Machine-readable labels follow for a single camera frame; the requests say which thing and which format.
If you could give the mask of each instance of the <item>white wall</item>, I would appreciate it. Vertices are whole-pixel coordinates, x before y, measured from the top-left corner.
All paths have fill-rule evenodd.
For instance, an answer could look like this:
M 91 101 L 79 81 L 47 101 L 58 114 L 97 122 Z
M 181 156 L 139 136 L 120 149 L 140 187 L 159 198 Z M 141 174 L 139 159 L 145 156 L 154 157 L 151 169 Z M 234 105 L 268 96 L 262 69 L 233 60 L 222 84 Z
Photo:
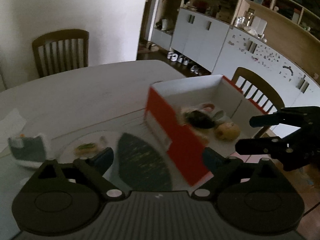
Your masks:
M 89 31 L 89 66 L 136 59 L 145 0 L 0 0 L 0 68 L 10 88 L 38 78 L 31 43 Z

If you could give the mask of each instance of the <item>red and white box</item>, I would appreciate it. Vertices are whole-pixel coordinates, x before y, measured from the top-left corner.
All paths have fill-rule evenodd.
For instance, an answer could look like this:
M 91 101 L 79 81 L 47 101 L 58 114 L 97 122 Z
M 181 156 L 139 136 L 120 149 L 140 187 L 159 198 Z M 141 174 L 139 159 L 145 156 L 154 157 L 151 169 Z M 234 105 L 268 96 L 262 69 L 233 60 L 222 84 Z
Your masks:
M 188 124 L 181 125 L 177 111 L 202 103 L 215 105 L 214 111 L 224 110 L 231 122 L 241 129 L 232 141 L 218 140 L 214 135 L 205 143 Z M 149 89 L 145 121 L 164 147 L 185 180 L 195 185 L 209 170 L 202 161 L 202 152 L 210 147 L 227 157 L 235 152 L 241 138 L 251 138 L 260 128 L 252 128 L 252 116 L 265 114 L 255 102 L 245 99 L 242 91 L 222 75 L 184 78 L 153 84 Z

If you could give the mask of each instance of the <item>wooden chair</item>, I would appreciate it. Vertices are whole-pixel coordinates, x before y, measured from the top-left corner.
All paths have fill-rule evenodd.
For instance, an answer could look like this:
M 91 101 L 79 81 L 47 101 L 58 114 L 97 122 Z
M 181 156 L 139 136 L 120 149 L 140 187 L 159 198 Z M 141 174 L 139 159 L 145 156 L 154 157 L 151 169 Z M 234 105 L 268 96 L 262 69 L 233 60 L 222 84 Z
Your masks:
M 71 29 L 46 33 L 32 43 L 40 77 L 88 66 L 89 33 Z
M 284 107 L 284 103 L 283 100 L 281 99 L 281 97 L 279 96 L 279 94 L 274 90 L 273 87 L 271 87 L 263 78 L 261 78 L 259 75 L 257 75 L 256 73 L 252 72 L 249 69 L 243 68 L 243 67 L 239 67 L 237 68 L 232 81 L 236 84 L 237 81 L 239 80 L 239 77 L 244 78 L 243 83 L 240 86 L 240 89 L 243 91 L 243 95 L 244 97 L 246 97 L 250 91 L 253 91 L 253 86 L 256 87 L 256 90 L 254 91 L 254 93 L 251 95 L 251 99 L 253 101 L 255 101 L 257 104 L 259 104 L 261 102 L 261 100 L 264 98 L 264 100 L 266 100 L 263 105 L 261 106 L 263 109 L 267 106 L 267 104 L 270 102 L 271 106 L 265 110 L 267 113 L 270 112 L 270 110 L 275 107 L 277 110 L 280 110 L 281 108 Z M 244 87 L 245 85 L 248 83 L 250 83 L 249 87 L 245 89 L 244 91 Z M 262 94 L 260 95 L 260 97 L 256 100 L 256 96 L 258 92 L 261 92 Z M 266 126 L 263 127 L 254 137 L 255 138 L 259 138 L 261 137 L 268 129 L 270 128 L 270 126 Z

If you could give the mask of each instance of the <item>wooden floor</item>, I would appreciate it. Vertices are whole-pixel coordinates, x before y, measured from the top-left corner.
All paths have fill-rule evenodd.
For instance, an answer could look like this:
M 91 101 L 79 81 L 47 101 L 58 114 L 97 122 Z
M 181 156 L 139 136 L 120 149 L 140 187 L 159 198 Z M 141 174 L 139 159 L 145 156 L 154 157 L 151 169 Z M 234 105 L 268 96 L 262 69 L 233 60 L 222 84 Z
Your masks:
M 174 69 L 176 69 L 177 71 L 179 71 L 181 74 L 185 75 L 186 77 L 196 77 L 196 76 L 198 76 L 198 75 L 196 75 L 196 74 L 194 74 L 193 72 L 190 71 L 190 68 L 193 65 L 196 65 L 196 63 L 194 63 L 194 64 L 191 63 L 188 66 L 185 66 L 182 63 L 179 63 L 177 61 L 176 62 L 172 62 L 171 60 L 167 59 L 167 51 L 165 51 L 165 50 L 161 50 L 160 49 L 159 51 L 148 52 L 148 53 L 138 53 L 138 55 L 137 55 L 137 60 L 149 60 L 149 59 L 161 60 L 161 61 L 169 64 L 170 66 L 172 66 Z M 209 71 L 207 71 L 203 67 L 201 67 L 200 73 L 203 76 L 211 74 Z

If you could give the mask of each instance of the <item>white table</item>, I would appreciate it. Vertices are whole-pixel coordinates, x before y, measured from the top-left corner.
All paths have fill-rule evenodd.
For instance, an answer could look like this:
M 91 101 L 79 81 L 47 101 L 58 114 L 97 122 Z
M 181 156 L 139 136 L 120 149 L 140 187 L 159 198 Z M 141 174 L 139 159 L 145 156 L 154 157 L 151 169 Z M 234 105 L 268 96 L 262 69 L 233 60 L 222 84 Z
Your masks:
M 76 69 L 0 93 L 0 119 L 17 108 L 27 120 L 26 136 L 44 133 L 54 151 L 66 140 L 80 136 L 82 128 L 90 126 L 88 129 L 95 131 L 106 124 L 111 130 L 136 134 L 159 149 L 146 127 L 135 127 L 143 121 L 150 84 L 179 78 L 184 76 L 157 60 Z M 169 158 L 166 162 L 174 166 Z M 19 232 L 11 202 L 33 172 L 17 166 L 11 155 L 0 158 L 0 240 Z

